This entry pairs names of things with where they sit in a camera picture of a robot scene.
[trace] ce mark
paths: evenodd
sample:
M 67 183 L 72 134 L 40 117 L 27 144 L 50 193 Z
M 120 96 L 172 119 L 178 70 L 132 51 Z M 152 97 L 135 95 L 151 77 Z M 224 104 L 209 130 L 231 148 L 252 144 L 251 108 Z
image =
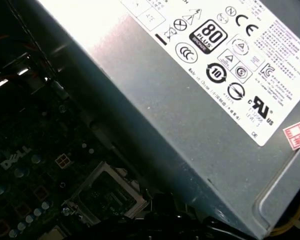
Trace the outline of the ce mark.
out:
M 235 23 L 240 27 L 241 24 L 239 23 L 239 20 L 241 18 L 244 18 L 244 19 L 249 19 L 246 15 L 243 15 L 243 14 L 240 14 L 238 16 L 235 17 Z M 259 29 L 259 27 L 257 25 L 254 25 L 254 24 L 249 24 L 246 26 L 245 28 L 245 32 L 246 34 L 250 37 L 251 36 L 251 33 L 255 30 L 255 29 Z

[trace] motherboard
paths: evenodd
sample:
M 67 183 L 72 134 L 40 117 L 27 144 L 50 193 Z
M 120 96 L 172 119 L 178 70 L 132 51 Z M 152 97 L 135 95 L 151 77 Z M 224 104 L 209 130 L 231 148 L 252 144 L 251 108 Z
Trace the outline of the motherboard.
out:
M 28 72 L 23 80 L 43 82 L 29 95 L 13 81 L 0 86 L 0 239 L 63 239 L 135 216 L 148 203 L 120 157 L 52 80 Z

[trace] circuit board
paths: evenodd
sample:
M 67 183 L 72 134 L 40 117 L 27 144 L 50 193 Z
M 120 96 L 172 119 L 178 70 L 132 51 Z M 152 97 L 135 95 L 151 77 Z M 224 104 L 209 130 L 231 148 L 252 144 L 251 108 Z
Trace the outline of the circuit board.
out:
M 67 236 L 87 227 L 64 203 L 100 163 L 119 161 L 77 118 L 69 98 L 61 100 L 48 86 L 32 97 L 44 106 L 23 101 L 0 118 L 0 239 L 39 239 L 51 231 Z M 80 194 L 100 220 L 136 203 L 106 172 Z

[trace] yellow wire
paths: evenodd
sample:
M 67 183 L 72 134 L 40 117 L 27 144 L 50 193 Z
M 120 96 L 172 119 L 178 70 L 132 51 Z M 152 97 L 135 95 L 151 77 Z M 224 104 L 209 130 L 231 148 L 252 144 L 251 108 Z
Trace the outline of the yellow wire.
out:
M 273 229 L 273 231 L 270 233 L 270 236 L 271 237 L 278 236 L 290 230 L 295 225 L 295 222 L 299 220 L 299 218 L 300 218 L 300 205 L 296 213 L 294 214 L 294 216 L 283 226 L 276 227 L 275 229 Z

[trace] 80 plus bronze logo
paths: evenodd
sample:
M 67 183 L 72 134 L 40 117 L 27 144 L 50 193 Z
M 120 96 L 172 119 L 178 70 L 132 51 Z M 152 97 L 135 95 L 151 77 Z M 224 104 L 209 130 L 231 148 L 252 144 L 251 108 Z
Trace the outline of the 80 plus bronze logo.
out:
M 192 32 L 189 38 L 204 54 L 210 54 L 228 38 L 228 34 L 214 20 L 209 19 Z

